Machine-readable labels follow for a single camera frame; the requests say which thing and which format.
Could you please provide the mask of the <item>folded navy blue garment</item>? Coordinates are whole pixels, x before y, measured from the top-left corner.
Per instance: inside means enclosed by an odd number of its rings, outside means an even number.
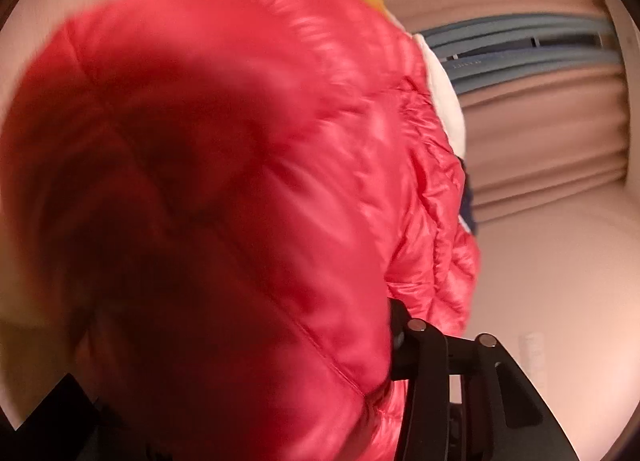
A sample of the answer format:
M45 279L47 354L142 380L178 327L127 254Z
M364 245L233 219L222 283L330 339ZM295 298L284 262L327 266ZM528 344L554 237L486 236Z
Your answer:
M465 228L468 229L471 235L477 235L477 222L473 213L473 201L474 194L471 186L470 176L466 170L463 160L460 160L461 167L464 173L464 185L460 203L459 216Z

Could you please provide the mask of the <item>white plush goose toy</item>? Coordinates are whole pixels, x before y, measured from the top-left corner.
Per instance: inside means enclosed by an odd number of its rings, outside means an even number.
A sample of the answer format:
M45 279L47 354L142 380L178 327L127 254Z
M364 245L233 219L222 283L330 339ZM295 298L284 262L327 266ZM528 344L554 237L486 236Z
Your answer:
M422 34L409 33L384 5L382 0L363 0L366 4L382 12L384 16L409 35L419 47L426 68L426 83L431 94L433 108L442 129L447 135L449 146L458 158L465 158L466 130L460 102L442 62L427 45Z

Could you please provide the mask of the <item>red puffer down jacket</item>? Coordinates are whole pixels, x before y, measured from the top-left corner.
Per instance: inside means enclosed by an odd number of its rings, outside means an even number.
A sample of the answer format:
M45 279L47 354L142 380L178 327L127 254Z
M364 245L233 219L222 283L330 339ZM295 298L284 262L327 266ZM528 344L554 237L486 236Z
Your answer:
M389 460L390 303L459 334L478 247L416 42L362 0L110 0L1 133L27 293L177 460Z

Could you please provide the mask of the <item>grey blue curtain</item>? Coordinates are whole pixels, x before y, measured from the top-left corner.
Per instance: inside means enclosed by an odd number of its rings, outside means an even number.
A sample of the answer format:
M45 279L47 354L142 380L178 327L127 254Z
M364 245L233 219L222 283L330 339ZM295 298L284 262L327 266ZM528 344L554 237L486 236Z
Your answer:
M421 34L459 95L539 74L623 62L607 18L505 14Z

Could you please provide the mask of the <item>white wall socket strip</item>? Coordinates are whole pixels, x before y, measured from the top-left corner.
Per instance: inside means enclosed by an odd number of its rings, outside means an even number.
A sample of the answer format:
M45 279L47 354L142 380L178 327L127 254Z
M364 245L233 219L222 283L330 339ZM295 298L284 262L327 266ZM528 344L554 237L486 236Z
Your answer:
M518 339L521 366L529 380L543 392L547 387L547 361L544 349L544 334L530 332Z

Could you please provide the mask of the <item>pink pleated curtain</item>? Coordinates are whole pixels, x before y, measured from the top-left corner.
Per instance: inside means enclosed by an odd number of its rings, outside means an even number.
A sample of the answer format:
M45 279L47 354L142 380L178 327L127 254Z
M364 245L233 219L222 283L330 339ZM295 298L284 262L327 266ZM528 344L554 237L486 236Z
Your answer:
M418 34L505 14L559 13L612 21L605 0L384 2ZM480 221L528 210L626 174L624 62L544 73L457 95L466 125L464 161Z

